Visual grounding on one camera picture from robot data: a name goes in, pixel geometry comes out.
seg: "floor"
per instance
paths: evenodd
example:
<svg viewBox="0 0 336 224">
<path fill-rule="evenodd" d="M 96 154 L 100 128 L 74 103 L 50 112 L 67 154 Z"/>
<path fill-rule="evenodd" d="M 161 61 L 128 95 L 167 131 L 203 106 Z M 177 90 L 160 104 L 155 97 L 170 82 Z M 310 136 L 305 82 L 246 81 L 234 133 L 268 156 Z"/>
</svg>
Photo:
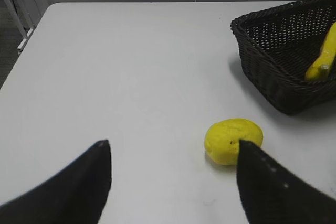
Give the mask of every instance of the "floor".
<svg viewBox="0 0 336 224">
<path fill-rule="evenodd" d="M 18 59 L 16 48 L 21 40 L 5 2 L 0 0 L 0 88 Z"/>
</svg>

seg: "metal stand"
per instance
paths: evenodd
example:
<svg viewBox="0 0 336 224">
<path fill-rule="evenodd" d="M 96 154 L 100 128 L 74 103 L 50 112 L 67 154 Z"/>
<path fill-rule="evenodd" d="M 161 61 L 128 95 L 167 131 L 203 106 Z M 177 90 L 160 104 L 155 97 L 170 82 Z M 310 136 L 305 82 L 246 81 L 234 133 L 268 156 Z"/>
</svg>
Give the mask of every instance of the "metal stand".
<svg viewBox="0 0 336 224">
<path fill-rule="evenodd" d="M 33 27 L 30 26 L 31 23 L 29 23 L 29 26 L 30 26 L 30 30 L 28 31 L 28 33 L 26 33 L 26 30 L 25 28 L 23 27 L 22 23 L 21 23 L 21 20 L 20 18 L 17 16 L 16 12 L 15 12 L 15 9 L 11 3 L 11 0 L 4 0 L 5 1 L 5 4 L 7 5 L 7 8 L 17 26 L 17 28 L 19 29 L 22 37 L 23 37 L 23 40 L 22 42 L 20 43 L 20 45 L 18 46 L 18 52 L 19 54 L 22 52 L 23 48 L 25 47 L 29 37 L 31 36 L 32 32 L 34 31 Z"/>
</svg>

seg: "white table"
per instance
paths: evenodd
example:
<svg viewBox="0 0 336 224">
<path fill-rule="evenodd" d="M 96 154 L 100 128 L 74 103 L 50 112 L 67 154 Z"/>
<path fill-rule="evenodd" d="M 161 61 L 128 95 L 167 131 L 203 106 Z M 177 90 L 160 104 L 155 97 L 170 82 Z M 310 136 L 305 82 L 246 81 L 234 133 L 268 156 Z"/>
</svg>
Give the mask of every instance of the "white table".
<svg viewBox="0 0 336 224">
<path fill-rule="evenodd" d="M 0 203 L 108 138 L 101 224 L 246 224 L 235 168 L 203 148 L 213 123 L 235 117 L 259 124 L 265 151 L 335 197 L 335 106 L 283 115 L 240 67 L 230 21 L 279 4 L 51 6 L 0 90 Z"/>
</svg>

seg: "yellow object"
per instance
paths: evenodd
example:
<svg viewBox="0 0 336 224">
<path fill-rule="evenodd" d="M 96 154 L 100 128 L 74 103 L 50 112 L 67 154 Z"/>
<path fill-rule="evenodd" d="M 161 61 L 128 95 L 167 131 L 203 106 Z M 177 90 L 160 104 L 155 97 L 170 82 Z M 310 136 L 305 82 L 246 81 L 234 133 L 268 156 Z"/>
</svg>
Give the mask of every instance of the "yellow object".
<svg viewBox="0 0 336 224">
<path fill-rule="evenodd" d="M 254 122 L 236 118 L 215 123 L 205 136 L 205 150 L 209 157 L 220 165 L 236 165 L 239 140 L 252 141 L 259 147 L 263 132 Z"/>
<path fill-rule="evenodd" d="M 336 23 L 332 24 L 321 48 L 320 56 L 308 68 L 306 81 L 327 79 L 336 56 Z"/>
</svg>

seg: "woven basket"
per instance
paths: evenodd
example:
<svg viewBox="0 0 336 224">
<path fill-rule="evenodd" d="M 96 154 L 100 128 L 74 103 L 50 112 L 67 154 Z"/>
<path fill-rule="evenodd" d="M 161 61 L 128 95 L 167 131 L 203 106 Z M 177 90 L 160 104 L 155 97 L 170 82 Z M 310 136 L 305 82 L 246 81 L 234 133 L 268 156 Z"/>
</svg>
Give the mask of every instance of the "woven basket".
<svg viewBox="0 0 336 224">
<path fill-rule="evenodd" d="M 326 81 L 306 82 L 336 22 L 336 0 L 301 0 L 236 18 L 244 74 L 279 111 L 293 115 L 336 98 L 336 67 Z"/>
</svg>

